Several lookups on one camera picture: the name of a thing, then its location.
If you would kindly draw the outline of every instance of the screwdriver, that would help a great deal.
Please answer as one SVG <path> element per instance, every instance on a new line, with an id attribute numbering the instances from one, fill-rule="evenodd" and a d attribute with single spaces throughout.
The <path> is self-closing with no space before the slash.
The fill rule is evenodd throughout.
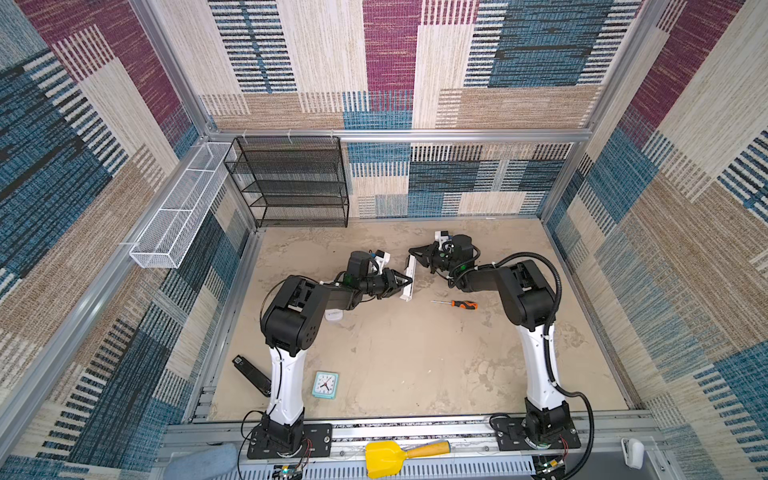
<path id="1" fill-rule="evenodd" d="M 478 304 L 475 302 L 465 302 L 464 300 L 451 300 L 450 302 L 441 302 L 440 300 L 433 300 L 434 303 L 450 303 L 451 306 L 457 306 L 466 310 L 476 310 Z"/>

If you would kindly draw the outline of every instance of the wooden handle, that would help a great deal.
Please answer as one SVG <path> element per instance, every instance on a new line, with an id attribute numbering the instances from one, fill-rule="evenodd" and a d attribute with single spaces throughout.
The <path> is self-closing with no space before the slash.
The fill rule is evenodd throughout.
<path id="1" fill-rule="evenodd" d="M 406 458 L 431 457 L 451 452 L 451 444 L 448 442 L 432 443 L 423 447 L 416 447 L 406 452 Z"/>

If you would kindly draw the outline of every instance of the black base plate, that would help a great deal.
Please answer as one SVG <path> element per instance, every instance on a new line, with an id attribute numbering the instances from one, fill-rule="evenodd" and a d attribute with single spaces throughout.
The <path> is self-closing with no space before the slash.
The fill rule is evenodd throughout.
<path id="1" fill-rule="evenodd" d="M 514 452 L 516 450 L 533 450 L 528 442 L 525 441 L 525 429 L 523 428 L 523 420 L 525 417 L 505 417 L 497 416 L 491 420 L 491 427 L 496 430 L 496 443 L 498 443 L 498 449 L 502 452 Z M 578 439 L 578 435 L 575 433 L 573 422 L 569 421 L 565 430 L 561 433 L 562 437 L 568 442 L 569 449 L 578 449 L 581 447 L 581 441 Z M 551 449 L 560 450 L 563 448 L 563 444 L 558 439 L 550 446 Z"/>
<path id="2" fill-rule="evenodd" d="M 312 458 L 331 456 L 331 438 L 333 425 L 330 423 L 304 424 L 304 436 L 312 441 Z M 299 451 L 288 458 L 301 458 L 306 453 L 307 442 L 303 442 Z M 283 447 L 271 442 L 264 435 L 263 430 L 253 432 L 253 437 L 248 442 L 247 457 L 249 460 L 263 460 L 265 458 L 281 458 L 277 453 L 283 453 Z"/>

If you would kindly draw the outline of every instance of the orange and black screwdriver handle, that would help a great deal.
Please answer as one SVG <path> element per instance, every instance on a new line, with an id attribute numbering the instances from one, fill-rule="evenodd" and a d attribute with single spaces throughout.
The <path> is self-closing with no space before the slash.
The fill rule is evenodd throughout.
<path id="1" fill-rule="evenodd" d="M 478 308 L 477 303 L 465 302 L 463 300 L 451 300 L 451 306 L 457 306 L 458 308 L 463 308 L 467 310 L 476 310 Z"/>

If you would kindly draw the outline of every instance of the yellow shovel blade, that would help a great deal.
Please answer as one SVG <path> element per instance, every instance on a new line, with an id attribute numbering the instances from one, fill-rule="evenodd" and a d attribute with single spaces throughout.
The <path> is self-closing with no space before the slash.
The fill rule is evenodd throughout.
<path id="1" fill-rule="evenodd" d="M 431 443 L 404 452 L 399 445 L 392 441 L 371 442 L 366 445 L 366 467 L 370 478 L 381 478 L 397 475 L 402 469 L 406 458 L 430 457 L 450 453 L 448 442 Z"/>
<path id="2" fill-rule="evenodd" d="M 406 453 L 394 442 L 371 442 L 366 445 L 366 468 L 370 478 L 397 475 Z"/>

